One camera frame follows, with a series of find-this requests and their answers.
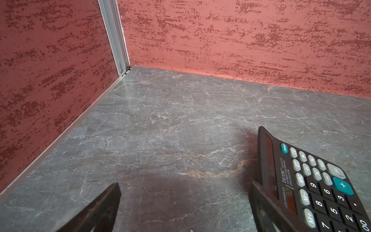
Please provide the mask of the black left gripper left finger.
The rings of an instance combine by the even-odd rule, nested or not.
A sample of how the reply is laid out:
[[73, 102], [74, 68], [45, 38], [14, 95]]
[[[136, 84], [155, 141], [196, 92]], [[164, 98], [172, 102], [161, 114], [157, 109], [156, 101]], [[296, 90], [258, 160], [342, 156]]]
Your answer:
[[111, 232], [116, 222], [120, 199], [119, 184], [114, 183], [58, 231]]

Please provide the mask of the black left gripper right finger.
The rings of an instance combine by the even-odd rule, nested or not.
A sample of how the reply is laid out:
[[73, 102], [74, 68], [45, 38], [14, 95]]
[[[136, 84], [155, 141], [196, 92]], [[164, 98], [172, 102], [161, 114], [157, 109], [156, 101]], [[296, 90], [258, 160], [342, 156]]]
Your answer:
[[257, 181], [251, 183], [248, 196], [258, 232], [307, 231], [307, 225]]

